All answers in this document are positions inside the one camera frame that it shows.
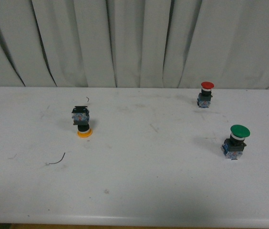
green button cap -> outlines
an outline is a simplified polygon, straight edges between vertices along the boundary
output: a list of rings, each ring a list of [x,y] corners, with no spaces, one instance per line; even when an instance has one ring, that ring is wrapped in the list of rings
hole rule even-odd
[[[250,131],[247,127],[243,125],[233,125],[230,128],[232,134],[234,134],[236,137],[249,137]]]

table surface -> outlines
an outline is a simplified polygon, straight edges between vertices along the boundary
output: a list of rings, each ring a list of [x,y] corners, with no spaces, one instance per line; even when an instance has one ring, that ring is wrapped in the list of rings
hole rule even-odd
[[[199,92],[0,87],[0,222],[269,228],[269,90]],[[235,124],[251,136],[229,160]]]

white curtain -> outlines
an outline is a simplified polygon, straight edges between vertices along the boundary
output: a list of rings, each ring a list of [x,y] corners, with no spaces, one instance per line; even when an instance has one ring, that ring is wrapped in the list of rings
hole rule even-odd
[[[0,86],[269,89],[269,0],[0,0]]]

scrap wire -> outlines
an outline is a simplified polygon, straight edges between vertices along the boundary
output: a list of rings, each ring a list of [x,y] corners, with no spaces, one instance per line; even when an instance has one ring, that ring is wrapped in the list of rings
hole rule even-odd
[[[60,161],[55,162],[55,163],[45,163],[45,164],[46,164],[47,166],[48,166],[48,165],[54,165],[54,164],[57,164],[57,163],[59,163],[59,162],[61,162],[61,161],[63,160],[63,157],[64,157],[65,154],[66,154],[66,152],[63,153],[63,156],[62,156],[62,158],[60,159]]]

yellow button base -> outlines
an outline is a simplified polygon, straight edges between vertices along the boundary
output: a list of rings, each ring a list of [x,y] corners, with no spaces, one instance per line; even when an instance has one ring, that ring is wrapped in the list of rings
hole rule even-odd
[[[89,137],[92,134],[92,129],[89,129],[89,131],[87,133],[81,133],[79,131],[77,131],[77,135],[79,137]]]

